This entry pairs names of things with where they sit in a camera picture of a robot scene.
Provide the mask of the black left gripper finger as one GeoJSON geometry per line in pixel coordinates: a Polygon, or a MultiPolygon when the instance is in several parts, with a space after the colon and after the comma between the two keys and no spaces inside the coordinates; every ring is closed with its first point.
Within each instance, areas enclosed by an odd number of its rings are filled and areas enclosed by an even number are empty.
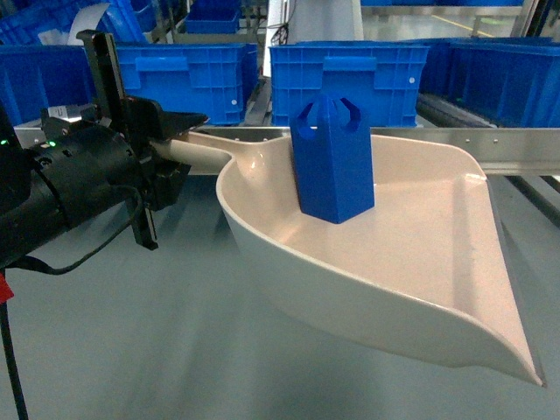
{"type": "Polygon", "coordinates": [[[173,161],[144,161],[141,163],[143,180],[140,184],[142,206],[134,197],[126,200],[131,227],[138,245],[158,248],[152,213],[174,205],[186,182],[191,166],[173,161]]]}

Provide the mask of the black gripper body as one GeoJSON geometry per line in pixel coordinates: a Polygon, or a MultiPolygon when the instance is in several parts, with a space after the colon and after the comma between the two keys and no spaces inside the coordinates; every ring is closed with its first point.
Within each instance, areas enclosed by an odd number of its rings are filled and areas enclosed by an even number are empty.
{"type": "Polygon", "coordinates": [[[26,151],[31,194],[27,231],[69,231],[125,203],[128,227],[141,213],[144,174],[122,135],[101,125],[78,129],[26,151]]]}

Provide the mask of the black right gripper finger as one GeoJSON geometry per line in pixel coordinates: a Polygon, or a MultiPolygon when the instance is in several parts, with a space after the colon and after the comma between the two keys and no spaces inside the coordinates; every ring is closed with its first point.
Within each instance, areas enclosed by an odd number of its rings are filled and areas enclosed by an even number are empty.
{"type": "Polygon", "coordinates": [[[209,120],[201,113],[164,111],[157,101],[126,94],[112,34],[84,30],[76,38],[87,55],[101,116],[110,120],[112,130],[132,143],[166,141],[209,120]]]}

